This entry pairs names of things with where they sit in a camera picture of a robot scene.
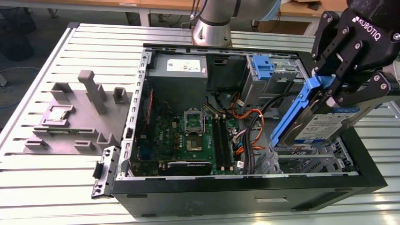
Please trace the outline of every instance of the sheet metal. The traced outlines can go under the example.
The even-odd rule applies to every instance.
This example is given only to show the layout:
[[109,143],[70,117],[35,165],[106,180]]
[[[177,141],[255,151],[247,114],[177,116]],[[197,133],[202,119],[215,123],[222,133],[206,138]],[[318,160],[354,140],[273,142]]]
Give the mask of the sheet metal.
[[[231,32],[233,47],[310,51],[311,37]],[[15,112],[0,134],[0,224],[398,224],[400,114],[383,104],[355,125],[387,187],[342,200],[315,212],[133,218],[114,199],[90,200],[97,156],[22,154],[31,126],[38,124],[54,82],[77,81],[93,70],[105,90],[133,89],[142,43],[190,44],[190,31],[81,24],[67,28]]]

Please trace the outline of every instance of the black plastic latch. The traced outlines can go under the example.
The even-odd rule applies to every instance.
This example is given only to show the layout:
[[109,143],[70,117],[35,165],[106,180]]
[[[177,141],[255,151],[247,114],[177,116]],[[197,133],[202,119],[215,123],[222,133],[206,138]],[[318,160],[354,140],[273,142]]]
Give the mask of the black plastic latch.
[[99,179],[102,173],[103,163],[95,162],[95,167],[93,171],[93,178]]

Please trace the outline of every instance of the green circuit board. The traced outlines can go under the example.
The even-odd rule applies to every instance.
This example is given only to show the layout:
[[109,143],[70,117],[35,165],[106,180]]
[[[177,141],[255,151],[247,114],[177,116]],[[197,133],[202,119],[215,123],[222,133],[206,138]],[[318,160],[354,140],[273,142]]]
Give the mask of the green circuit board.
[[[187,118],[186,125],[199,127],[197,121],[198,118]],[[226,129],[230,131],[237,129],[235,120],[226,120]],[[201,135],[185,135],[182,116],[158,116],[153,137],[150,156],[139,162],[141,167],[146,168],[142,175],[157,176],[157,162],[159,161],[206,161],[211,163],[213,175],[237,174],[234,170],[221,171],[215,168],[210,117],[203,118],[203,133]]]

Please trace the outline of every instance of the label sticker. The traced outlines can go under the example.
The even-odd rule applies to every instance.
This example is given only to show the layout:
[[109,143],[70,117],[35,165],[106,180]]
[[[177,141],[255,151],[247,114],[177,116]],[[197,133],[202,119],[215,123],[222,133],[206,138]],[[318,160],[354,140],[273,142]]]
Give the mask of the label sticker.
[[137,6],[137,4],[133,4],[133,3],[119,3],[119,6]]
[[334,108],[333,113],[315,114],[294,138],[294,143],[325,141],[341,127],[341,122],[355,115],[358,108]]
[[237,168],[243,168],[243,162],[241,162],[241,161],[237,161]]
[[237,99],[237,105],[239,105],[241,107],[243,106],[243,102],[239,99]]
[[166,71],[170,72],[199,72],[199,60],[174,60],[166,62]]

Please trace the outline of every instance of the white cable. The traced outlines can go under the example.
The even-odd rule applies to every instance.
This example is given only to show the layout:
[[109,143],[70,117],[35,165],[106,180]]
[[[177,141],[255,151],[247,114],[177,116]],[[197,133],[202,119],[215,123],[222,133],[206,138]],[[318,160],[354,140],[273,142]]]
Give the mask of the white cable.
[[239,135],[243,134],[245,130],[246,130],[246,129],[243,129],[242,131],[239,131],[239,132],[233,136],[233,138],[231,138],[233,143],[235,143],[237,138],[239,137]]
[[37,67],[14,67],[14,68],[9,68],[9,69],[0,71],[0,73],[3,73],[5,71],[13,70],[13,69],[37,69],[37,70],[39,70],[39,68],[37,68]]

